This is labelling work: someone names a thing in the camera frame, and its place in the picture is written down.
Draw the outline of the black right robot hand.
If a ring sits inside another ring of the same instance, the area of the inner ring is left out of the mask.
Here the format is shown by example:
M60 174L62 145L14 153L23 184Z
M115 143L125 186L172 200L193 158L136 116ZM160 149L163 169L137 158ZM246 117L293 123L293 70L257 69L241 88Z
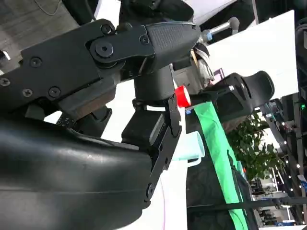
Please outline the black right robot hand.
M0 227L114 230L147 208L182 127L191 22L98 20L21 52L0 88Z

